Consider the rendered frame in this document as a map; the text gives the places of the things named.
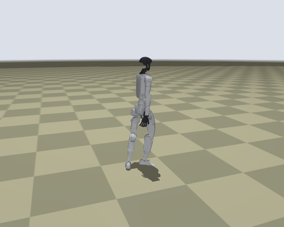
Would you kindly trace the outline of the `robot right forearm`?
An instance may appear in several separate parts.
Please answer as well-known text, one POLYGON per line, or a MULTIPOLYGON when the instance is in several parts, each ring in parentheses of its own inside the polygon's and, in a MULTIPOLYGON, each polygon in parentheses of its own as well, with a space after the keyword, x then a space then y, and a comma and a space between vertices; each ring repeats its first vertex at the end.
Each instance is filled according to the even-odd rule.
POLYGON ((145 115, 148 116, 149 115, 149 111, 150 111, 150 103, 151 103, 151 94, 148 94, 146 96, 146 99, 145 99, 145 108, 144 108, 144 111, 145 111, 145 115))

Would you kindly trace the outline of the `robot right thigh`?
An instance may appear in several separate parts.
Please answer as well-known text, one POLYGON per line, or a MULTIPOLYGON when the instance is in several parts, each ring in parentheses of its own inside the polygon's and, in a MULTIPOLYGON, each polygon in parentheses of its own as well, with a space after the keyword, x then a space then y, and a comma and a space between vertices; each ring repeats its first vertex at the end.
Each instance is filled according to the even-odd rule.
MULTIPOLYGON (((144 109, 142 109, 142 117, 144 117, 143 114, 144 114, 144 109)), ((149 120, 149 124, 147 124, 147 130, 148 130, 149 134, 146 134, 144 136, 144 139, 145 139, 145 137, 149 136, 151 138, 151 141, 152 141, 152 139, 154 137, 154 133, 155 133, 155 119, 154 119, 154 115, 153 115, 151 110, 149 111, 148 120, 149 120)))

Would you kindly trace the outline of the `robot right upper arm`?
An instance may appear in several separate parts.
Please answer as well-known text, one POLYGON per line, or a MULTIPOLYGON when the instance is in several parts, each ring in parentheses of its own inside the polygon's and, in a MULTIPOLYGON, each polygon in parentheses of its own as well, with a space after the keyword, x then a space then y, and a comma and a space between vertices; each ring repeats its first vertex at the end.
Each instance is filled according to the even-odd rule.
POLYGON ((145 76, 144 78, 144 82, 145 82, 145 98, 148 94, 150 94, 150 90, 151 90, 151 83, 152 83, 152 77, 150 76, 145 76))

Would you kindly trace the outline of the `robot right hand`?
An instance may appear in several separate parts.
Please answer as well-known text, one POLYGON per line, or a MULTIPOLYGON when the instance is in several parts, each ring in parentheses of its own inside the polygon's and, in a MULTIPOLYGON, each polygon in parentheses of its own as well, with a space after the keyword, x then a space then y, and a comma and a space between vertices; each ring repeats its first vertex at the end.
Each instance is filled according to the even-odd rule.
POLYGON ((143 127, 146 127, 147 124, 149 124, 149 120, 148 120, 148 117, 149 117, 149 116, 146 116, 146 115, 145 115, 145 112, 144 112, 143 116, 144 116, 144 117, 143 117, 143 119, 142 119, 142 122, 141 122, 140 126, 141 126, 141 127, 142 127, 142 126, 143 126, 143 127))

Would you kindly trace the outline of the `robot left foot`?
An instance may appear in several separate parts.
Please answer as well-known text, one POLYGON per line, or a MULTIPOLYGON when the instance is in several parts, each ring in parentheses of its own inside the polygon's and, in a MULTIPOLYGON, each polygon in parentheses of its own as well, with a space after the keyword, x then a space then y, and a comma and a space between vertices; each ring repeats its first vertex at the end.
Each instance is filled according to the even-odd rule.
POLYGON ((129 163, 129 161, 128 161, 128 163, 126 162, 125 165, 126 165, 126 168, 128 168, 128 169, 131 168, 131 162, 129 163))

